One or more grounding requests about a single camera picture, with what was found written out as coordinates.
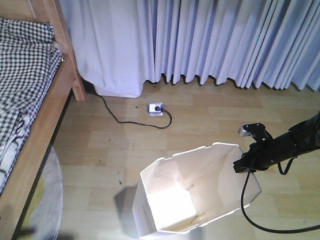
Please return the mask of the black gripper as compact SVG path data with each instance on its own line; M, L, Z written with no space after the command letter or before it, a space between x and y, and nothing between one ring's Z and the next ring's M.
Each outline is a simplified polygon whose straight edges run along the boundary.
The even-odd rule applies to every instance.
M249 150L233 162L234 171L236 173L266 171L270 166L277 164L277 158L273 155L274 147L274 140L252 143Z

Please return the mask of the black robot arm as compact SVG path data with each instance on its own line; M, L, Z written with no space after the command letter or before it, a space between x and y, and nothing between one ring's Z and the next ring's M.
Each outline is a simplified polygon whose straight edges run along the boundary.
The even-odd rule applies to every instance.
M276 138L262 123L245 124L238 132L242 137L251 136L255 142L233 163L234 171L266 171L270 166L320 148L320 115L292 126Z

